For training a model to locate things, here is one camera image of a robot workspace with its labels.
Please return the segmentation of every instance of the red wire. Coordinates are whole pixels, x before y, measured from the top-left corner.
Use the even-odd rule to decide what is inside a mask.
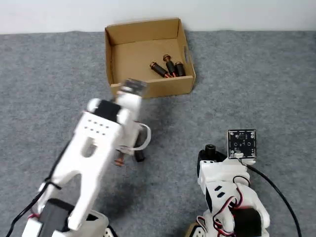
[[[28,216],[28,219],[33,218],[33,217],[39,218],[40,215],[33,213],[33,214]]]
[[[229,197],[226,202],[224,203],[224,205],[222,206],[222,208],[213,216],[213,227],[214,229],[217,230],[218,233],[220,233],[223,236],[234,236],[234,232],[226,232],[222,229],[220,229],[223,225],[221,223],[219,223],[218,221],[215,220],[215,216],[217,216],[218,214],[220,214],[227,206],[228,204],[231,202],[231,200],[235,198],[234,196]]]

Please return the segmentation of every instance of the white plastic part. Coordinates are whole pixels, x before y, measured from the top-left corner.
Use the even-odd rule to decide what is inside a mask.
[[[93,98],[88,102],[87,110],[91,113],[95,111],[96,108],[98,108],[101,100],[98,98]]]
[[[104,231],[104,237],[114,237],[114,234],[112,233],[110,228],[106,228]]]
[[[203,230],[202,227],[197,227],[193,232],[192,237],[206,237],[206,232]]]
[[[250,178],[247,168],[241,165],[238,160],[226,159],[223,162],[201,160],[197,182],[205,194],[207,183],[219,180],[233,182],[233,178],[237,175]]]
[[[248,180],[250,178],[246,166],[240,164],[238,160],[226,159],[223,162],[202,160],[200,162],[198,183],[204,194],[206,194],[206,189],[208,190],[212,200],[212,212],[206,210],[203,215],[207,229],[205,237],[217,237],[218,232],[213,226],[213,216],[221,210],[229,197],[234,197],[232,201],[235,201],[236,203],[240,201],[240,194],[238,193],[237,188],[239,188],[243,197],[240,208],[252,207],[257,210],[261,216],[261,236],[269,237],[269,233],[266,230],[270,225],[270,216],[268,212],[260,202],[256,192],[248,187],[248,182],[245,179],[236,178],[236,183],[233,183],[233,178],[235,176],[242,176]],[[226,232],[234,231],[235,222],[228,207],[224,208],[220,214],[216,215],[216,219],[221,222],[223,229]]]
[[[37,221],[37,218],[28,219],[22,237],[37,237],[40,233],[42,224]]]
[[[52,237],[103,237],[105,233],[105,229],[109,225],[108,218],[97,212],[92,210],[90,214],[97,217],[94,221],[84,221],[82,224],[82,228],[78,231],[67,231],[67,232],[59,232],[54,231]],[[37,220],[37,218],[31,218],[28,220],[22,237],[37,237],[42,224]]]
[[[114,161],[116,150],[121,147],[133,148],[141,125],[136,122],[141,105],[141,97],[121,92],[116,103],[122,109],[117,114],[117,121],[113,122],[90,112],[95,111],[100,100],[92,99],[75,128],[74,136],[60,159],[51,181],[63,187],[75,175],[81,174],[80,197],[68,218],[68,227],[78,231],[87,218],[88,213],[97,198],[101,179],[108,165]],[[122,149],[121,152],[132,155],[133,149]],[[38,200],[38,213],[41,213],[45,203],[57,196],[57,189],[49,185]]]

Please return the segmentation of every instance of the box flap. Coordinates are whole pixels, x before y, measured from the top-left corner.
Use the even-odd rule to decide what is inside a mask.
[[[110,25],[106,28],[110,44],[174,39],[178,35],[179,18]]]

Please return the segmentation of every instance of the black cylinder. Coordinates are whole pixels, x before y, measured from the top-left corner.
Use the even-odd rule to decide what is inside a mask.
[[[150,64],[150,67],[152,70],[154,70],[156,73],[158,73],[160,76],[162,76],[163,78],[165,77],[165,75],[168,73],[164,68],[162,68],[161,66],[159,66],[156,62],[152,62]]]
[[[180,62],[176,62],[176,70],[179,77],[184,77],[186,72],[184,71],[183,64]]]
[[[207,144],[205,146],[205,154],[208,158],[215,158],[216,155],[216,147],[212,144]]]
[[[137,162],[143,162],[145,160],[143,151],[134,151],[134,157]]]
[[[174,66],[172,61],[166,62],[166,66],[168,68],[170,75],[173,75],[173,73],[177,74],[176,67]]]

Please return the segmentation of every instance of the circuit board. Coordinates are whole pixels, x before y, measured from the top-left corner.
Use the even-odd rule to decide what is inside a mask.
[[[256,130],[228,130],[228,158],[256,158]]]

